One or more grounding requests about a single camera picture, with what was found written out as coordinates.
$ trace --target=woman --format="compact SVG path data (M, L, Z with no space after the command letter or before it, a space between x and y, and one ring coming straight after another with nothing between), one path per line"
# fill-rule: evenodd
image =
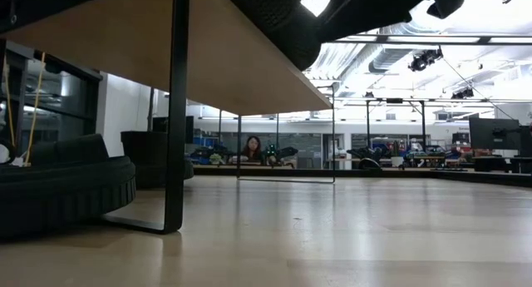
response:
M249 161L261 161L263 157L260 149L260 139L256 136L250 136L242 150L242 155L248 157Z

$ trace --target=rope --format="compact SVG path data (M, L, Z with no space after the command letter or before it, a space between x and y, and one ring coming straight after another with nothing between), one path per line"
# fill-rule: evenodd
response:
M41 57L41 71L39 72L37 95L35 96L35 108L33 109L32 129L30 130L30 141L27 145L26 162L24 163L26 166L29 166L28 162L30 161L30 155L32 154L33 132L35 131L35 124L37 123L37 107L39 106L39 93L41 92L42 72L44 71L44 67L46 66L46 63L44 62L44 58L46 57L46 55L47 54L43 52Z
M9 91L9 70L7 69L7 59L3 57L3 71L6 78L7 92L7 114L9 115L9 130L11 131L11 144L15 146L15 133L13 130L13 114L11 113L11 92Z

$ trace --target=black cable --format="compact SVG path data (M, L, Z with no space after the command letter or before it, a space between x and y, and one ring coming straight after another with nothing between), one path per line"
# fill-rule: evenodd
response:
M488 103L490 103L494 108L498 109L500 112L504 113L505 116L509 117L511 120L515 121L513 117L511 117L508 113L506 113L504 110L500 109L494 102L492 102L488 97L482 95L476 88L473 87L445 58L443 58L444 62L446 62L447 66L449 66L455 73L458 75L464 82L467 84L468 87L470 87L473 91L478 93L480 96L484 98Z

